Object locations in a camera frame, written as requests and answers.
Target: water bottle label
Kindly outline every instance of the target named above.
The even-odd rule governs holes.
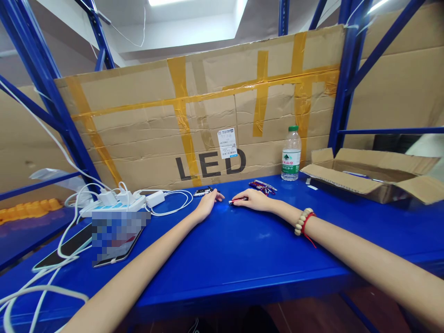
[[[298,152],[282,152],[282,172],[288,174],[296,174],[299,172],[299,164],[301,163],[301,151]]]

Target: human arm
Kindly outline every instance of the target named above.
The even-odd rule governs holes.
[[[216,200],[223,199],[217,190],[202,197],[191,214],[129,262],[71,318],[62,332],[113,332],[177,246],[208,216]]]
[[[263,193],[249,189],[235,198],[234,205],[268,211],[295,226],[302,211]],[[444,331],[444,281],[383,248],[312,216],[305,233],[356,273],[391,296],[432,329]]]

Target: printed label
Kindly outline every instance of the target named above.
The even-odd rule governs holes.
[[[234,128],[222,129],[217,133],[221,157],[223,159],[237,156],[236,134]]]
[[[298,152],[282,152],[282,172],[288,174],[296,174],[299,172],[299,164],[301,162],[301,151]]]

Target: white power strip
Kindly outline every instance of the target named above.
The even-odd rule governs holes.
[[[146,196],[140,196],[135,202],[133,202],[129,207],[127,205],[124,205],[121,202],[118,202],[117,204],[113,206],[104,206],[101,201],[95,201],[92,204],[86,206],[80,211],[80,216],[82,217],[92,217],[93,212],[135,212],[142,209],[147,202]]]

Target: small flashlight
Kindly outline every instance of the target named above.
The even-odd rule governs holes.
[[[235,202],[235,201],[239,201],[239,200],[244,200],[244,201],[246,201],[246,200],[248,200],[248,197],[242,197],[242,198],[239,198],[239,199],[229,200],[228,203],[232,205],[233,202]]]

